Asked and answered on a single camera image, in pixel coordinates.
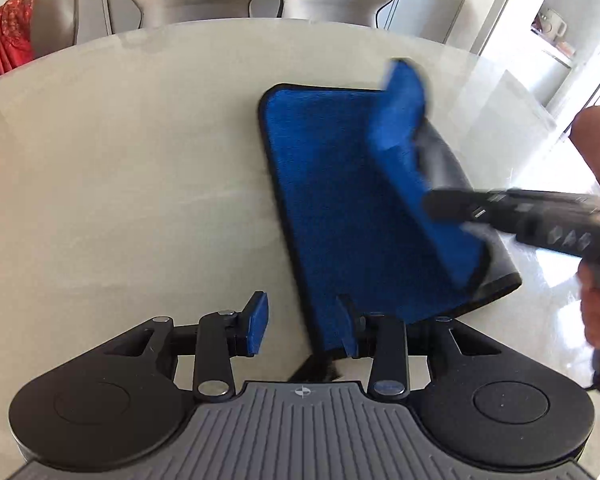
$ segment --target hand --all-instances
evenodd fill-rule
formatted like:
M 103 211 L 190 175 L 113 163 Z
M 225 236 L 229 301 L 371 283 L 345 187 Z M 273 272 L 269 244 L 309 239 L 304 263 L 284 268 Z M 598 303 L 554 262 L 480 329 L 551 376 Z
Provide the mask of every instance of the hand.
M 580 309 L 587 341 L 600 350 L 600 290 L 596 289 L 593 273 L 584 262 L 578 268 L 578 278 L 582 284 Z

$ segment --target handheld tool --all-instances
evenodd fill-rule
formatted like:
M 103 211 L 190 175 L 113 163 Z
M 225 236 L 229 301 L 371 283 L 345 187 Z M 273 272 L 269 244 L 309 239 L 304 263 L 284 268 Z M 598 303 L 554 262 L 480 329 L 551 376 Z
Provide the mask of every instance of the handheld tool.
M 440 222 L 487 224 L 533 247 L 582 257 L 600 289 L 600 197 L 510 189 L 474 192 L 435 189 L 424 209 Z M 600 392 L 600 351 L 593 355 L 593 384 Z

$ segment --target blue rubber pad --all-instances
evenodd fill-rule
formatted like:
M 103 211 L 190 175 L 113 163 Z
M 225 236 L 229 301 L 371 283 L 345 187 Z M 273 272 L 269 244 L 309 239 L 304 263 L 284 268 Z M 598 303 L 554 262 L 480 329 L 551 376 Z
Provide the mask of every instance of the blue rubber pad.
M 266 294 L 254 294 L 248 305 L 251 315 L 247 330 L 247 354 L 254 356 L 260 352 L 260 345 L 269 323 L 269 298 Z
M 345 344 L 339 294 L 409 323 L 465 304 L 479 285 L 484 243 L 429 224 L 420 208 L 426 183 L 409 142 L 424 104 L 408 85 L 398 65 L 386 92 L 278 85 L 260 103 L 314 350 Z

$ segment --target kitchen appliance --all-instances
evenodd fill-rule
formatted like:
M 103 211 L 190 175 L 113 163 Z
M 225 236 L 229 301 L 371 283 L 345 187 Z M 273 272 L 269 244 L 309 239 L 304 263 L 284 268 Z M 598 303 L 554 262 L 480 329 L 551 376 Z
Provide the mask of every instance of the kitchen appliance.
M 567 24 L 555 10 L 541 10 L 538 15 L 542 25 L 542 34 L 548 41 L 555 43 L 567 33 Z

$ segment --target round table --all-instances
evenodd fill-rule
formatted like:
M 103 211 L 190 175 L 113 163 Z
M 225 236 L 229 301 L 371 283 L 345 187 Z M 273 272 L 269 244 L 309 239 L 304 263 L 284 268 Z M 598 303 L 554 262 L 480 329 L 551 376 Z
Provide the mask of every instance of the round table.
M 509 186 L 558 137 L 489 61 L 336 23 L 144 29 L 0 78 L 0 478 L 21 463 L 7 422 L 17 390 L 153 316 L 192 324 L 264 290 L 269 328 L 258 357 L 234 359 L 237 384 L 285 380 L 304 361 L 256 107 L 281 82 L 381 88 L 394 57 L 424 68 L 430 122 L 477 188 Z

